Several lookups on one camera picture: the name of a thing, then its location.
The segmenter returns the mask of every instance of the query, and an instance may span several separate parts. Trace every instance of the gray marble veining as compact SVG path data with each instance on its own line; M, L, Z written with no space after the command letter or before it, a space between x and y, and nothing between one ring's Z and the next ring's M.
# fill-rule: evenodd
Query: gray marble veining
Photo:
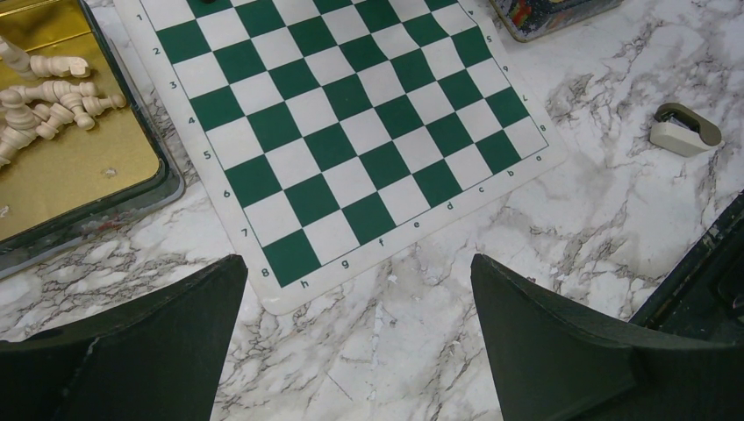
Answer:
M89 3L189 188L0 282L0 339L90 316L232 251L111 0ZM474 253L628 319L744 187L742 1L626 0L529 44L501 38L568 162L287 316L263 311L248 288L212 419L500 419L469 286ZM666 101L719 124L725 145L692 159L651 145L651 116Z

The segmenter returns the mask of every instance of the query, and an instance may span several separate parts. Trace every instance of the chess piece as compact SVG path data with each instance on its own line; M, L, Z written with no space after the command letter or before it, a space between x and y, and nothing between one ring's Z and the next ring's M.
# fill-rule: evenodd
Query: chess piece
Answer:
M52 113L49 111L49 107L42 103L37 103L35 107L33 107L33 115L38 117L41 121L47 121L51 116Z
M75 92L66 94L60 98L60 103L68 110L74 112L75 122L81 129L90 130L96 125L96 120L85 112L85 108L82 107L82 96L80 94L76 94Z
M32 55L29 62L31 64L31 70L38 77L90 76L90 65L82 57L67 57L64 55L45 57L43 55Z
M30 87L15 85L10 86L10 89L21 94L25 103L30 103L37 99L49 103L56 103L60 101L60 98L72 92L80 94L81 96L98 95L98 87L93 82L82 82L78 85L74 85L67 81L46 81L41 83L39 86Z
M39 79L31 69L31 58L28 53L3 37L0 37L0 57L3 58L6 66L27 81Z
M6 126L0 132L0 167L10 164L18 151L29 146L37 137L34 130L16 130Z
M68 125L75 119L75 114L58 103L53 103L49 108L51 116L47 121L42 121L36 126L36 133L44 139L51 140L59 133L63 125Z
M0 103L5 107L5 122L9 127L19 130L34 128L39 123L39 118L33 115L33 111L23 102L21 94L13 89L0 92Z
M82 99L82 106L92 117L100 116L101 113L106 109L112 108L114 110L122 108L126 105L126 100L120 94L114 94L108 98L96 98L94 96L86 96Z

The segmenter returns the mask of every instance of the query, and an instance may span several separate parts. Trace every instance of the vinyl chess mat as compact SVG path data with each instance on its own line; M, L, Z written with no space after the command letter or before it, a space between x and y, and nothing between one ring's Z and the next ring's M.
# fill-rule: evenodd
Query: vinyl chess mat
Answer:
M563 160L469 0L115 4L272 313Z

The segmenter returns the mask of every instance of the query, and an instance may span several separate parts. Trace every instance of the marble countertop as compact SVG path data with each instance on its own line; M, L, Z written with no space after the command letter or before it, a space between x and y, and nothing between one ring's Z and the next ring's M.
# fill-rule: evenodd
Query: marble countertop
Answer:
M189 187L0 282L0 339L88 317L233 251L111 0L89 3ZM497 26L568 161L292 314L268 314L248 287L213 420L500 419L469 282L475 253L628 319L744 189L741 0L626 0L529 44ZM668 101L719 124L725 145L691 159L651 145L653 112Z

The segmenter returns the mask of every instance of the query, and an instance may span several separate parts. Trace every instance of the dark green panel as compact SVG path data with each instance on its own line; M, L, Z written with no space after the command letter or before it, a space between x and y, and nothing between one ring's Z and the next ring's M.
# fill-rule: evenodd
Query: dark green panel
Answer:
M413 175L429 206L434 207L462 193L447 163L442 160Z
M245 117L229 86L191 98L191 107L205 132Z
M365 245L396 227L377 193L348 205L344 208L344 216L360 245Z
M498 174L521 160L504 131L490 135L476 143L476 146L493 174Z
M196 20L158 31L158 38L173 64L211 51Z
M320 268L318 256L303 230L263 247L263 252L282 287Z
M265 155L232 167L225 175L243 208L282 191Z

